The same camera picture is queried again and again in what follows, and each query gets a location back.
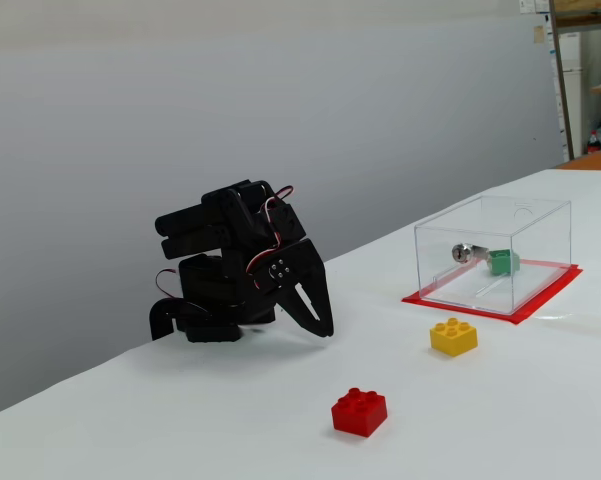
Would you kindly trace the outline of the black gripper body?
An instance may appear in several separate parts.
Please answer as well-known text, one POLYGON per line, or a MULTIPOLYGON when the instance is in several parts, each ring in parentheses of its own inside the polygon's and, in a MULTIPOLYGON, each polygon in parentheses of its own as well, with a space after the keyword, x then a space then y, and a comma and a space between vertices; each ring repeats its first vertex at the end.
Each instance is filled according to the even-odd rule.
POLYGON ((265 256, 256 263, 252 277, 263 293, 296 284, 314 288, 325 282, 325 269, 313 242, 304 239, 265 256))

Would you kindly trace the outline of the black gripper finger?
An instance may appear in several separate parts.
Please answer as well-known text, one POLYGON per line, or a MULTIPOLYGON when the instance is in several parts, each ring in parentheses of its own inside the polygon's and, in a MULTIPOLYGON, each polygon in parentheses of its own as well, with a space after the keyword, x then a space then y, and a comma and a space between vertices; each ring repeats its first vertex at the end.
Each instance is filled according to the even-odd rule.
POLYGON ((311 268, 308 271, 304 280, 304 291, 315 312, 311 331, 320 337, 331 337, 334 334, 333 314, 323 267, 311 268))
POLYGON ((278 303, 300 327, 316 335, 311 331, 311 323, 315 316, 311 313, 295 286, 285 288, 284 292, 278 297, 278 303))

